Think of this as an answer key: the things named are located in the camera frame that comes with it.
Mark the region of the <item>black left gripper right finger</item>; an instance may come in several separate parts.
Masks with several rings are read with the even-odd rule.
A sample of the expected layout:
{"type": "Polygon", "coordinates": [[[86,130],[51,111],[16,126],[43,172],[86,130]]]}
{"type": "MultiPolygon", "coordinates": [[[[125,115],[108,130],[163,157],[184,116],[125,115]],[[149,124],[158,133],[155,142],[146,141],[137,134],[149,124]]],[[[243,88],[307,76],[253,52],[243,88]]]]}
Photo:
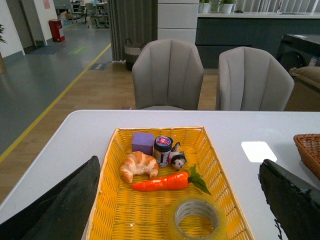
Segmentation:
{"type": "Polygon", "coordinates": [[[258,179],[266,202],[289,240],[320,238],[320,190],[265,159],[258,179]]]}

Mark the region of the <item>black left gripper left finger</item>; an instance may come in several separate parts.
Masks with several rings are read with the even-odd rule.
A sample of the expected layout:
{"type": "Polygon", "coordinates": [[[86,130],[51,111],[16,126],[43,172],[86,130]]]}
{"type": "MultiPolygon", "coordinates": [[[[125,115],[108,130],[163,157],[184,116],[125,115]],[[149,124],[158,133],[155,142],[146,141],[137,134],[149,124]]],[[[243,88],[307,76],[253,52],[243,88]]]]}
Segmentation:
{"type": "Polygon", "coordinates": [[[80,240],[100,178],[100,163],[92,156],[83,165],[1,223],[2,240],[80,240]]]}

